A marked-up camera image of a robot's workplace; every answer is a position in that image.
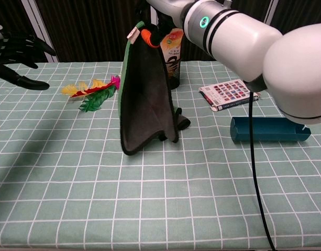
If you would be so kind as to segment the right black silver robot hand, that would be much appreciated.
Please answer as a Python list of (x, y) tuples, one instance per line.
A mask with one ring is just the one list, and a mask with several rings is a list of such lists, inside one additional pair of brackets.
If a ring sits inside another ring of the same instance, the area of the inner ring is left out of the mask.
[(144, 42), (151, 48), (158, 48), (166, 35), (174, 28), (185, 29), (189, 18), (187, 15), (195, 1), (144, 1), (155, 9), (158, 24), (151, 30), (141, 32)]

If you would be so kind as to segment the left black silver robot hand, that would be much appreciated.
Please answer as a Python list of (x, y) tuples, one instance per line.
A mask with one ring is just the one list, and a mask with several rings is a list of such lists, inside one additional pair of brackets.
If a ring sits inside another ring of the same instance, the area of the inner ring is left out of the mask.
[(7, 64), (21, 63), (32, 69), (37, 69), (36, 59), (47, 53), (55, 56), (55, 50), (36, 35), (3, 30), (0, 25), (0, 78), (30, 90), (47, 90), (50, 85), (45, 82), (29, 79), (19, 75)]

